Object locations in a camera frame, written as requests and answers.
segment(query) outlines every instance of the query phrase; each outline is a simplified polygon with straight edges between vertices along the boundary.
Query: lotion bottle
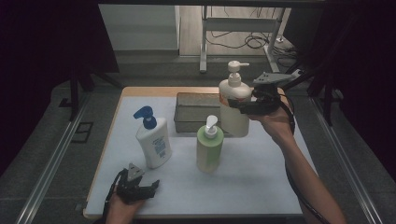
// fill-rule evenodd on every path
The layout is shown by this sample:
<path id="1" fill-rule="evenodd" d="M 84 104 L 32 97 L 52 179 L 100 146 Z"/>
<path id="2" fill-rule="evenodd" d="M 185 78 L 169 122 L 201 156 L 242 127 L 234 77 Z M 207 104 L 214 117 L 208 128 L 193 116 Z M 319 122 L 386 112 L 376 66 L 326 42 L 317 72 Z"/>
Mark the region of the lotion bottle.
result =
<path id="1" fill-rule="evenodd" d="M 251 101 L 251 89 L 241 81 L 238 73 L 241 66 L 248 66 L 248 63 L 229 62 L 228 70 L 231 74 L 228 79 L 222 80 L 219 84 L 221 128 L 235 137 L 248 135 L 249 127 L 248 116 L 241 114 L 238 108 L 231 108 L 228 104 L 228 99 L 239 102 Z"/>
<path id="2" fill-rule="evenodd" d="M 161 166 L 172 155 L 166 119 L 155 119 L 152 108 L 148 105 L 134 113 L 134 118 L 143 118 L 143 125 L 137 130 L 136 139 L 143 149 L 147 167 L 154 169 Z"/>
<path id="3" fill-rule="evenodd" d="M 224 133 L 221 128 L 215 126 L 217 122 L 216 116 L 209 115 L 206 125 L 197 133 L 197 166 L 205 173 L 212 173 L 219 167 Z"/>

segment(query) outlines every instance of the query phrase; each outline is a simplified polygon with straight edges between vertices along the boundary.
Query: metal frame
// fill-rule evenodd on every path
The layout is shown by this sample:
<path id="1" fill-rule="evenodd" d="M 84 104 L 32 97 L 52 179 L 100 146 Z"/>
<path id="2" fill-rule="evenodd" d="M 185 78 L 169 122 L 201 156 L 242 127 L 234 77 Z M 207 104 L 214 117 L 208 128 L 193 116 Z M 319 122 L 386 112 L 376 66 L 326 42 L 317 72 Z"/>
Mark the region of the metal frame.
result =
<path id="1" fill-rule="evenodd" d="M 350 187 L 352 187 L 356 198 L 358 199 L 359 203 L 361 204 L 361 209 L 363 210 L 364 215 L 366 215 L 367 220 L 371 224 L 382 224 L 381 216 L 379 215 L 376 206 L 371 199 L 369 192 L 364 187 L 363 183 L 361 183 L 361 179 L 359 178 L 355 168 L 353 167 L 346 151 L 344 150 L 343 146 L 340 143 L 340 140 L 337 137 L 332 126 L 330 126 L 326 119 L 321 116 L 322 107 L 320 105 L 320 101 L 318 98 L 310 97 L 309 100 L 311 101 L 312 106 L 316 110 L 316 114 L 319 120 L 320 125 L 323 128 L 323 131 L 326 133 L 327 138 L 330 140 L 332 149 L 340 162 L 340 166 L 346 175 L 346 179 L 349 182 Z"/>
<path id="2" fill-rule="evenodd" d="M 202 43 L 201 43 L 201 58 L 199 64 L 199 71 L 206 72 L 206 32 L 207 31 L 227 31 L 227 32 L 262 32 L 272 33 L 270 43 L 264 46 L 265 55 L 271 65 L 272 72 L 278 73 L 277 67 L 272 51 L 276 41 L 276 36 L 279 32 L 282 23 L 285 8 L 281 11 L 276 19 L 251 19 L 251 18 L 213 18 L 207 17 L 207 6 L 204 6 L 202 17 Z"/>
<path id="3" fill-rule="evenodd" d="M 66 152 L 67 147 L 72 140 L 73 134 L 76 131 L 79 122 L 81 121 L 85 109 L 87 108 L 89 99 L 90 95 L 88 93 L 82 95 L 81 108 L 79 109 L 79 111 L 77 111 L 76 118 L 69 121 L 67 128 L 64 131 L 64 135 L 62 136 L 62 139 L 59 141 L 58 146 L 52 153 L 49 159 L 49 163 L 47 164 L 43 173 L 41 173 L 41 176 L 35 183 L 35 187 L 30 193 L 29 198 L 23 206 L 15 223 L 20 224 L 33 222 L 35 214 L 38 211 L 38 207 L 42 203 L 44 196 L 46 195 L 47 190 L 50 187 L 50 183 L 52 182 L 52 179 L 55 176 L 62 159 L 64 158 L 64 153 Z"/>

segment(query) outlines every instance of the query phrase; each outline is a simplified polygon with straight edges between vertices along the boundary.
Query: white table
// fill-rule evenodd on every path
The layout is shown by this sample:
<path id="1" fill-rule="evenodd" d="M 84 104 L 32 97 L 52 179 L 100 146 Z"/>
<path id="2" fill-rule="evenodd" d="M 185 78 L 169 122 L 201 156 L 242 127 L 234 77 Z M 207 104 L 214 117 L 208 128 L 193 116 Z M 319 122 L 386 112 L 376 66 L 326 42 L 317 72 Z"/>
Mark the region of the white table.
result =
<path id="1" fill-rule="evenodd" d="M 286 177 L 281 151 L 257 121 L 250 122 L 246 137 L 224 139 L 217 171 L 211 175 L 199 171 L 195 163 L 195 134 L 175 131 L 173 118 L 178 92 L 216 93 L 218 88 L 124 89 L 92 181 L 85 217 L 102 215 L 110 185 L 129 162 L 146 172 L 140 186 L 149 186 L 160 179 L 155 197 L 147 200 L 138 217 L 255 217 L 302 213 Z M 152 106 L 155 117 L 167 118 L 173 149 L 169 161 L 154 170 L 146 167 L 143 151 L 135 138 L 142 119 L 134 119 L 133 114 L 144 105 Z M 313 166 L 298 125 L 295 138 Z"/>

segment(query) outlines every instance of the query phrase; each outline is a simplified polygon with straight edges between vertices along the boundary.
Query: human arm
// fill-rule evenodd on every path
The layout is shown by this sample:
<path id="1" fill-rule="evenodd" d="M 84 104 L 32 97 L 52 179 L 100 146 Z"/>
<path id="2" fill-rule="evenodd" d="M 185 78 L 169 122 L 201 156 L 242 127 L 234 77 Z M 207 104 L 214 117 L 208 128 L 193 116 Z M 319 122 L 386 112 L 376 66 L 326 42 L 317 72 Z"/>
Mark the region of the human arm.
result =
<path id="1" fill-rule="evenodd" d="M 249 115 L 249 118 L 259 121 L 264 130 L 279 145 L 286 166 L 290 171 L 290 176 L 306 200 L 330 223 L 347 223 L 338 203 L 299 149 L 291 132 L 289 117 L 286 112 L 279 108 L 270 115 Z M 320 223 L 301 202 L 300 205 L 307 223 Z"/>

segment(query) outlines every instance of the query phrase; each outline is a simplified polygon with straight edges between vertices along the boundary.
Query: metal rail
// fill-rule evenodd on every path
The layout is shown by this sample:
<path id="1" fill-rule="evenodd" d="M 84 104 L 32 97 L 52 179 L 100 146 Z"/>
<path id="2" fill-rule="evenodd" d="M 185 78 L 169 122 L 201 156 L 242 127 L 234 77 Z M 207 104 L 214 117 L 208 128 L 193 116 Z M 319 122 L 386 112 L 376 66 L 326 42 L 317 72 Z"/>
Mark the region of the metal rail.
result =
<path id="1" fill-rule="evenodd" d="M 367 217 L 367 220 L 372 224 L 380 224 L 382 223 L 381 217 L 378 214 L 373 200 L 371 199 L 370 195 L 368 194 L 366 188 L 361 183 L 359 176 L 357 175 L 355 169 L 352 166 L 352 163 L 349 160 L 348 155 L 346 154 L 343 146 L 340 143 L 334 129 L 328 125 L 325 118 L 322 116 L 322 109 L 318 99 L 310 98 L 311 103 L 313 104 L 314 108 L 316 109 L 316 114 L 320 121 L 320 124 L 325 131 L 326 135 L 331 141 L 332 149 L 335 152 L 338 160 L 340 161 L 340 165 L 346 175 L 346 179 L 349 182 L 349 185 L 352 187 L 355 195 L 361 204 L 361 209 L 363 210 L 364 214 Z"/>
<path id="2" fill-rule="evenodd" d="M 82 94 L 81 96 L 81 108 L 78 111 L 76 118 L 74 121 L 69 121 L 64 134 L 52 153 L 49 162 L 44 169 L 41 176 L 38 178 L 35 183 L 35 187 L 29 195 L 25 205 L 23 206 L 20 215 L 18 216 L 15 223 L 32 223 L 37 210 L 42 203 L 45 194 L 50 186 L 50 183 L 55 176 L 56 171 L 58 170 L 59 165 L 61 164 L 62 158 L 64 157 L 64 153 L 66 152 L 70 141 L 72 140 L 73 134 L 78 127 L 79 121 L 81 120 L 85 109 L 87 107 L 88 101 L 90 99 L 90 95 L 88 93 Z"/>

